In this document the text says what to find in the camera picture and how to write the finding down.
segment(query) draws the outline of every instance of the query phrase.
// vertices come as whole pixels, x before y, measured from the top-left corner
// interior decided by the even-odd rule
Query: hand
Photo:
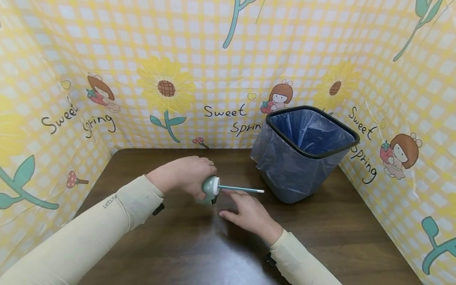
[[[108,108],[111,112],[114,112],[114,113],[120,112],[120,106],[115,104],[114,101],[111,100],[111,103],[107,103],[107,104],[108,105],[105,105],[105,107]]]
[[[261,203],[242,191],[224,190],[238,207],[238,214],[221,211],[219,215],[241,228],[260,236],[269,246],[275,244],[283,228],[274,221]]]
[[[202,183],[216,173],[217,168],[208,158],[188,156],[160,166],[146,177],[163,194],[173,189],[181,189],[194,196],[195,199],[203,200],[206,194],[201,189]]]
[[[110,105],[113,105],[114,104],[114,100],[111,100],[107,97],[104,97],[103,98],[103,102],[105,102],[106,104],[110,104]]]

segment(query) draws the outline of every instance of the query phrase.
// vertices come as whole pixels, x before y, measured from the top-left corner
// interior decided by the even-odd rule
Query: long sleeve shirt
[[[0,285],[73,285],[163,202],[145,176],[120,188],[34,248],[0,277]],[[339,281],[284,230],[271,247],[277,268],[292,285],[335,285]]]

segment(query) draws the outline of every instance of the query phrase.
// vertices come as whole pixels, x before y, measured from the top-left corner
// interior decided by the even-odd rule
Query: sunflower
[[[27,133],[21,129],[26,124],[13,103],[2,96],[0,105],[0,167],[8,165],[11,156],[20,155],[27,142]]]
[[[143,96],[150,106],[162,113],[166,110],[184,113],[195,100],[195,84],[188,72],[181,72],[178,62],[165,57],[160,60],[150,57],[138,68],[140,78],[136,81],[143,88]]]
[[[315,107],[334,112],[358,88],[359,77],[359,72],[355,71],[351,62],[342,62],[329,68],[316,87]]]

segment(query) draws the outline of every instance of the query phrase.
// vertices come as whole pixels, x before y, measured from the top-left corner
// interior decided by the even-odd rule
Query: strawberry
[[[380,148],[380,158],[385,163],[389,163],[389,157],[393,157],[393,149],[391,148],[391,145],[388,143],[388,141],[385,141],[385,143],[383,143],[382,147]]]
[[[108,105],[107,103],[105,103],[103,101],[103,96],[101,96],[100,93],[98,93],[95,90],[89,90],[89,89],[86,89],[86,90],[87,90],[87,97],[90,100],[92,100],[94,103],[97,103],[98,105],[103,105],[103,106]]]
[[[263,101],[263,104],[260,107],[260,110],[264,114],[269,114],[272,112],[271,106],[275,105],[274,101]]]

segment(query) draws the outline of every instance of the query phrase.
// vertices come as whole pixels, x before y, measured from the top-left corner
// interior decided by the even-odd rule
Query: black wristband
[[[267,263],[269,263],[269,265],[271,265],[272,267],[276,267],[275,265],[277,264],[277,262],[272,258],[271,256],[271,252],[269,252],[266,256],[265,256],[265,261]]]
[[[163,209],[165,208],[165,205],[160,204],[160,206],[157,207],[157,209],[155,209],[155,211],[152,213],[152,215],[156,216],[158,213],[160,213]]]

